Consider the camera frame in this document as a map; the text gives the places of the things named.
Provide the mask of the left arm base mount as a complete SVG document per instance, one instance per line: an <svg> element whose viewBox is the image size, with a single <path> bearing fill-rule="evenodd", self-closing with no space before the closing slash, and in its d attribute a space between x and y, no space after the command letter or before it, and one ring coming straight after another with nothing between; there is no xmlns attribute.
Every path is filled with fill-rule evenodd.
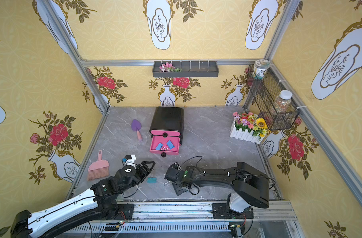
<svg viewBox="0 0 362 238"><path fill-rule="evenodd" d="M106 220L131 220L134 212L134 204L114 204L107 210Z"/></svg>

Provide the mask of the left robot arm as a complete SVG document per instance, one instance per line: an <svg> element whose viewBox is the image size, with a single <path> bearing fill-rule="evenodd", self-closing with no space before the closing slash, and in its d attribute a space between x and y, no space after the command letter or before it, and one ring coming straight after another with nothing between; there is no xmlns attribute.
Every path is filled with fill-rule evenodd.
<svg viewBox="0 0 362 238"><path fill-rule="evenodd" d="M116 198L142 183L154 161L128 163L114 176L102 179L83 193L39 212L19 212L11 227L12 238L54 238L79 225L119 213Z"/></svg>

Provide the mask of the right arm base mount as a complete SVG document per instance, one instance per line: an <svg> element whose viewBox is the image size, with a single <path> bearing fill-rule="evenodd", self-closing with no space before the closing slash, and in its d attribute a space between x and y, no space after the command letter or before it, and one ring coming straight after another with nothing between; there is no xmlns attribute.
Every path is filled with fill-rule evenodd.
<svg viewBox="0 0 362 238"><path fill-rule="evenodd" d="M246 208L243 212L235 212L229 208L226 203L213 203L212 211L214 219L252 219L253 210L252 207Z"/></svg>

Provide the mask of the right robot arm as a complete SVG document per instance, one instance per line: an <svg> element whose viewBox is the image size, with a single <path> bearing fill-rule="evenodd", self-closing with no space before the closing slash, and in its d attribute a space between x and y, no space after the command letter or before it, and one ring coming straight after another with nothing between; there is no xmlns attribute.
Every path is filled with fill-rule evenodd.
<svg viewBox="0 0 362 238"><path fill-rule="evenodd" d="M223 187L236 192L250 206L269 207L270 178L245 162L238 162L226 169L204 169L187 166L181 169L178 163L171 165L165 174L176 195L190 193L198 195L202 187Z"/></svg>

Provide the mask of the blue binder clip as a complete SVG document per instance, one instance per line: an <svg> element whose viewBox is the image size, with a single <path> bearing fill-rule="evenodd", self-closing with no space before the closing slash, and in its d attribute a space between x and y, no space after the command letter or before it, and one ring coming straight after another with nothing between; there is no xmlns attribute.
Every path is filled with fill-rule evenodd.
<svg viewBox="0 0 362 238"><path fill-rule="evenodd" d="M156 146L155 150L158 150L158 151L167 150L167 145L164 145L164 144L162 144L162 143L159 143L159 144Z"/></svg>
<svg viewBox="0 0 362 238"><path fill-rule="evenodd" d="M175 146L174 146L174 144L169 140L168 142L167 142L167 150L171 150L171 149L173 149Z"/></svg>

